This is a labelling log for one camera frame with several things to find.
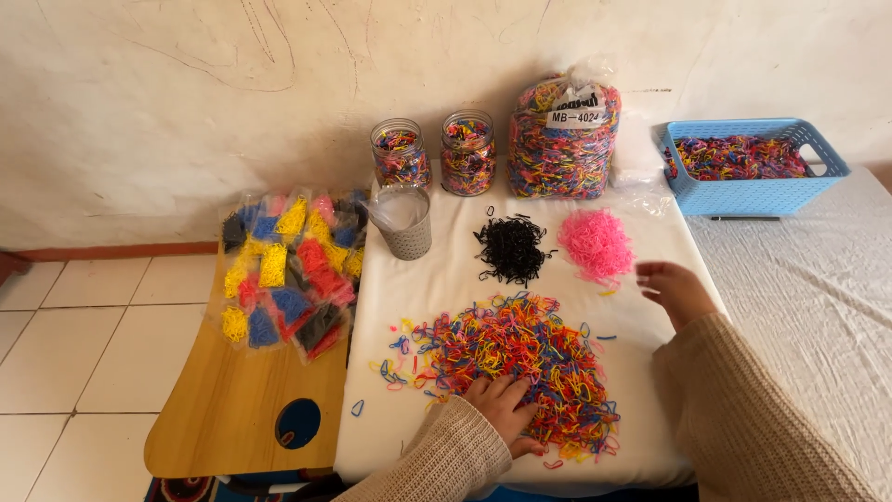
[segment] white floor tile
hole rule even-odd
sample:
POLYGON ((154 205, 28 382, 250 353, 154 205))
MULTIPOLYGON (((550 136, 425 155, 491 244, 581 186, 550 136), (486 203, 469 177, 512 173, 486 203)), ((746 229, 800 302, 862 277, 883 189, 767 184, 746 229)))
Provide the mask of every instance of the white floor tile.
POLYGON ((154 414, 77 414, 28 502, 142 502, 152 475, 143 445, 154 414))
POLYGON ((37 311, 0 364, 0 414, 73 410, 124 310, 37 311))
POLYGON ((23 275, 12 275, 0 287, 0 310, 37 310, 65 262, 32 264, 23 275))
POLYGON ((66 420, 66 414, 0 415, 3 500, 25 502, 66 420))
POLYGON ((189 356, 205 305, 128 307, 78 402, 79 412, 160 412, 189 356))
POLYGON ((207 303, 216 266, 216 255, 153 258, 130 304, 207 303))
POLYGON ((0 361, 31 320, 33 312, 0 312, 0 361))
POLYGON ((127 305, 150 258, 68 262, 41 305, 127 305))

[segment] blue plastic basket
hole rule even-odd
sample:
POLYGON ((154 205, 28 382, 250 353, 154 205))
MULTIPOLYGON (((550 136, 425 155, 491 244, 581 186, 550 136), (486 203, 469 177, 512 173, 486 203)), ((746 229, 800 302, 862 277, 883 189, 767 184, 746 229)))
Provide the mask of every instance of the blue plastic basket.
MULTIPOLYGON (((759 214, 795 213, 808 201, 826 190, 850 170, 812 124, 800 119, 752 119, 737 121, 669 122, 663 137, 672 153, 678 176, 669 180, 682 214, 759 214), (827 166, 817 176, 808 168, 808 178, 788 180, 694 180, 685 171, 675 140, 680 138, 726 138, 748 134, 761 138, 790 138, 797 146, 810 145, 827 166)), ((666 177, 669 168, 666 166, 666 177)))

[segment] white sheet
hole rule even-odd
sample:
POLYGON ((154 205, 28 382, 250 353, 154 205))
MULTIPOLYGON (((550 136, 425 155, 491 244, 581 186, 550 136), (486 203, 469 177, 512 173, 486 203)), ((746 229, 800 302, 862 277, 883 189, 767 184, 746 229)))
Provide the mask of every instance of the white sheet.
MULTIPOLYGON (((433 164, 434 171, 439 172, 437 163, 433 164)), ((402 317, 415 323, 430 322, 443 311, 454 314, 475 300, 524 289, 495 279, 477 278, 487 267, 475 258, 481 246, 472 232, 479 231, 488 220, 489 205, 495 206, 495 216, 523 213, 548 229, 539 246, 543 251, 558 249, 558 227, 573 209, 611 207, 614 215, 624 221, 632 250, 640 259, 672 260, 688 266, 721 304, 674 201, 662 218, 629 207, 609 191, 594 201, 518 201, 509 194, 503 166, 499 174, 493 188, 479 197, 456 197, 434 184, 434 244, 419 260, 402 262, 394 258, 380 233, 370 226, 334 461, 334 469, 347 482, 359 481, 397 459, 402 445, 409 443, 421 423, 425 405, 430 401, 415 389, 385 389, 381 375, 369 368, 371 361, 381 363, 387 357, 394 358, 394 349, 388 345, 399 333, 389 327, 400 326, 402 317), (357 418, 350 411, 361 399, 365 405, 357 418)), ((633 274, 622 278, 622 287, 615 295, 599 296, 597 291, 603 289, 575 278, 575 266, 562 254, 563 250, 558 251, 547 260, 541 277, 532 280, 527 289, 556 297, 561 304, 557 314, 567 324, 578 326, 587 322, 592 336, 618 337, 603 342, 606 353, 600 360, 607 373, 607 393, 616 401, 616 410, 622 416, 617 436, 620 449, 616 456, 602 455, 598 464, 592 459, 582 464, 565 461, 563 467, 549 470, 542 462, 558 460, 557 449, 552 448, 545 457, 519 459, 500 481, 511 488, 563 497, 596 495, 624 485, 690 482, 690 465, 673 445, 648 368, 654 349, 673 335, 665 313, 639 294, 633 274)))
POLYGON ((858 167, 781 222, 687 221, 731 319, 892 500, 892 196, 858 167))

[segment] beige knit sweater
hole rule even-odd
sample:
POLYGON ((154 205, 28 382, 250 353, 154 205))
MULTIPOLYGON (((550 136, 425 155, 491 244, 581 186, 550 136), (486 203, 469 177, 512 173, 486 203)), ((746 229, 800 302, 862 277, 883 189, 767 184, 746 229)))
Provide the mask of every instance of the beige knit sweater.
MULTIPOLYGON (((878 500, 723 315, 688 324, 654 353, 653 367, 700 500, 878 500)), ((495 429, 453 397, 432 409, 396 464, 336 500, 459 501, 510 466, 495 429)))

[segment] hole in table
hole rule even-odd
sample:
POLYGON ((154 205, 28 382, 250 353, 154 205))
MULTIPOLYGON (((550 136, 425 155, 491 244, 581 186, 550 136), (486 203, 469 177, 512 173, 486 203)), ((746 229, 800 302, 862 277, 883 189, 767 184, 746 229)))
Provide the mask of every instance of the hole in table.
POLYGON ((319 406, 312 399, 295 399, 276 419, 276 440, 284 448, 302 448, 316 436, 321 419, 319 406))

